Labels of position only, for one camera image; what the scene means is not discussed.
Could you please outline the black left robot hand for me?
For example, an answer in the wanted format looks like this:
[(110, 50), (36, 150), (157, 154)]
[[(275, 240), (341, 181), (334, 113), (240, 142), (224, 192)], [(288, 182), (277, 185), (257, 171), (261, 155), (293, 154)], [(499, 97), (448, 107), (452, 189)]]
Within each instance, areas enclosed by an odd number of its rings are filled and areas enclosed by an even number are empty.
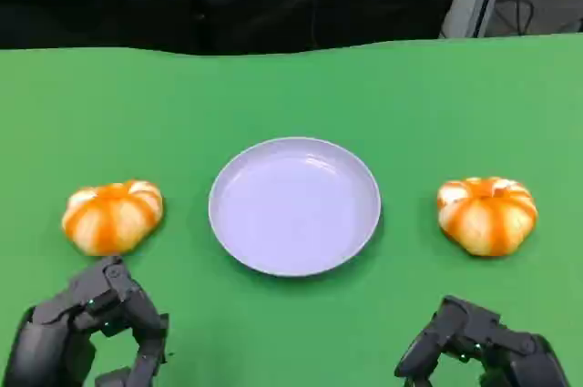
[(4, 386), (81, 386), (91, 370), (94, 333), (131, 330), (138, 344), (130, 367), (103, 373), (97, 386), (150, 386), (166, 361), (169, 316), (157, 311), (124, 260), (110, 256), (80, 272), (53, 298), (23, 315)]

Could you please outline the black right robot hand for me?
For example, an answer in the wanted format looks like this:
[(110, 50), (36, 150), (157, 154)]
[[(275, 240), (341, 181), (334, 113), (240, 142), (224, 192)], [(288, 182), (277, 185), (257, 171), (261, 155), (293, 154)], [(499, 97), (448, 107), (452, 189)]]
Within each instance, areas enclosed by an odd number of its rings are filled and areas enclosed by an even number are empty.
[(568, 386), (568, 377), (542, 335), (515, 331), (501, 316), (467, 300), (443, 297), (427, 325), (397, 363), (394, 376), (406, 386), (430, 386), (441, 356), (476, 360), (480, 386)]

